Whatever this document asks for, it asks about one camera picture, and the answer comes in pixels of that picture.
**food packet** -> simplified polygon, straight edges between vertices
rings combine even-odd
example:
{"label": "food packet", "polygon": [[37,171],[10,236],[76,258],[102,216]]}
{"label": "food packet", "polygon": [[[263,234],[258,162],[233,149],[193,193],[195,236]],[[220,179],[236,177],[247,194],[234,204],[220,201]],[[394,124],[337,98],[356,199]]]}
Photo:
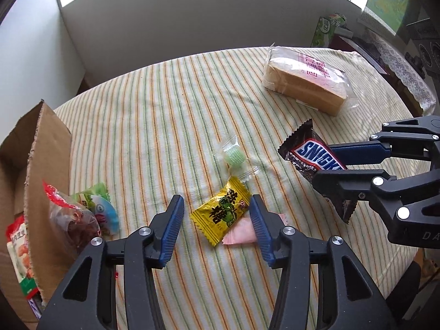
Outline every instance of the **food packet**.
{"label": "food packet", "polygon": [[97,183],[71,197],[93,212],[104,236],[115,235],[119,232],[119,219],[116,210],[110,203],[105,183]]}
{"label": "food packet", "polygon": [[26,296],[26,299],[29,300],[38,293],[38,288],[30,264],[24,215],[19,216],[13,224],[7,227],[6,240],[7,251],[12,260],[21,291]]}
{"label": "food packet", "polygon": [[263,85],[332,116],[359,105],[343,71],[285,47],[269,48]]}
{"label": "food packet", "polygon": [[54,186],[43,184],[51,201],[50,221],[66,251],[74,258],[94,238],[101,236],[100,226],[93,213]]}
{"label": "food packet", "polygon": [[190,218],[216,246],[229,231],[230,227],[249,208],[250,192],[232,176],[220,192],[208,202],[194,210]]}
{"label": "food packet", "polygon": [[[285,214],[279,214],[281,220],[285,225],[287,225],[287,217]],[[254,243],[257,241],[257,236],[255,235],[254,226],[252,225],[252,220],[250,217],[243,216],[240,218],[230,229],[228,233],[223,237],[223,244],[243,244],[243,243]]]}
{"label": "food packet", "polygon": [[[304,122],[291,136],[289,136],[278,148],[278,154],[290,161],[303,177],[312,182],[313,175],[318,170],[346,170],[346,166],[335,157],[329,146],[313,129],[312,119]],[[345,215],[343,221],[348,224],[353,214],[357,201],[344,200],[342,205],[333,205],[335,209],[342,209]]]}
{"label": "food packet", "polygon": [[242,183],[260,172],[259,167],[252,165],[246,157],[237,135],[226,137],[215,151],[214,157],[225,162],[229,166],[229,175],[236,176]]}

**packaged bread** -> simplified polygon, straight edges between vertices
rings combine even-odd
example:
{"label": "packaged bread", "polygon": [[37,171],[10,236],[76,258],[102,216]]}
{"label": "packaged bread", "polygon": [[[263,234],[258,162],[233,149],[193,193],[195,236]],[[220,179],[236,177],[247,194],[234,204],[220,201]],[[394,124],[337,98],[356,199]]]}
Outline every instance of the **packaged bread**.
{"label": "packaged bread", "polygon": [[332,116],[354,96],[344,72],[285,47],[269,48],[263,84]]}

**blue rubber grip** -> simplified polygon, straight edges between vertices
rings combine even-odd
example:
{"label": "blue rubber grip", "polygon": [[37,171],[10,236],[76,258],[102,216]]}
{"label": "blue rubber grip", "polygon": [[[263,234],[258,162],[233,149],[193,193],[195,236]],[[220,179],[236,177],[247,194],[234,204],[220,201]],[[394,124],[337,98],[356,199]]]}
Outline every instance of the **blue rubber grip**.
{"label": "blue rubber grip", "polygon": [[161,255],[159,256],[159,263],[163,267],[165,267],[165,265],[171,259],[172,251],[174,249],[177,236],[179,235],[180,226],[182,225],[184,211],[185,206],[183,203],[183,198],[180,197],[169,219],[164,235],[162,236]]}
{"label": "blue rubber grip", "polygon": [[252,220],[252,225],[254,226],[261,255],[269,266],[273,266],[275,262],[275,255],[272,247],[273,238],[270,235],[269,229],[261,215],[260,208],[253,196],[249,203],[249,215]]}
{"label": "blue rubber grip", "polygon": [[380,142],[353,142],[329,146],[336,158],[347,165],[380,164],[391,157],[391,150]]}

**loaf of bread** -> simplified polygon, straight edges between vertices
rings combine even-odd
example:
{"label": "loaf of bread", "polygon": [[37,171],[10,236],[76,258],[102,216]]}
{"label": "loaf of bread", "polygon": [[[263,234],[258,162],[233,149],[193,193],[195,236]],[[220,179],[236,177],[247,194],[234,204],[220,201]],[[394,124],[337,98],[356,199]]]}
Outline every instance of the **loaf of bread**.
{"label": "loaf of bread", "polygon": [[297,54],[298,58],[269,59],[263,79],[264,86],[329,115],[337,115],[347,99],[344,73],[312,57],[288,51]]}

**pink candy wrapper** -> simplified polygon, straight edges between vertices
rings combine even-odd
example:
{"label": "pink candy wrapper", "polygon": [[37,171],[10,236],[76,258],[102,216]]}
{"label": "pink candy wrapper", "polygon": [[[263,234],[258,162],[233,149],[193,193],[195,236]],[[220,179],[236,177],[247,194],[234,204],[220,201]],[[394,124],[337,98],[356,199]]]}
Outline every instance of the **pink candy wrapper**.
{"label": "pink candy wrapper", "polygon": [[[287,224],[287,217],[285,214],[280,213],[279,215],[283,223]],[[255,235],[254,226],[252,226],[252,220],[250,217],[243,216],[240,218],[230,229],[228,233],[223,237],[223,244],[243,244],[243,243],[254,243],[257,241],[257,236]]]}

